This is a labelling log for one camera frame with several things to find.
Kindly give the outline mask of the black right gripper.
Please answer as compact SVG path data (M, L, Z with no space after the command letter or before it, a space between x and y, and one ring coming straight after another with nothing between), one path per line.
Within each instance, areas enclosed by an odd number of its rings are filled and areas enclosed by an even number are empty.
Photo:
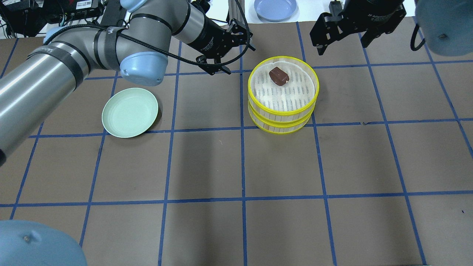
M360 42L367 48L382 34L391 34L405 16L402 0L346 0L341 15L325 12L318 17L310 31L311 42L322 56L333 42L363 33Z

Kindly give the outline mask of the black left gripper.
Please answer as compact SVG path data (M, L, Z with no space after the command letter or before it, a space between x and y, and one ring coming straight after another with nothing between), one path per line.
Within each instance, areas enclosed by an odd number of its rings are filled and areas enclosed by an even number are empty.
M228 29L223 29L209 18L204 20L203 30L200 35L190 43L190 47L201 53L196 57L198 66L209 75L218 72L231 74L227 66L202 66L207 64L207 59L213 59L214 64L220 64L223 58L232 48L245 45L251 51L256 51L251 38L253 33L244 23L233 18L229 21Z

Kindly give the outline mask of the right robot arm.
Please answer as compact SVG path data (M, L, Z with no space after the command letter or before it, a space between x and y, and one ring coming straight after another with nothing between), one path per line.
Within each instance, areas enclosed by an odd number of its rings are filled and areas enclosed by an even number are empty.
M330 1L310 32L319 55L345 37L362 33L360 43L367 48L376 38L395 31L407 16L402 0ZM416 0L416 24L409 47L427 45L441 56L463 56L473 50L473 4L471 0Z

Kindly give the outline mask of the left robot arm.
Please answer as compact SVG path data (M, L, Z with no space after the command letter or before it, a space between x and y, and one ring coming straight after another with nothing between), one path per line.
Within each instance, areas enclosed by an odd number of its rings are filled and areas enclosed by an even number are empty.
M94 24L51 29L43 45L1 78L1 164L95 69L129 82L157 86L168 58L213 74L243 54L220 62L232 48L251 49L252 34L236 0L235 18L223 29L207 17L206 1L121 0L127 28Z

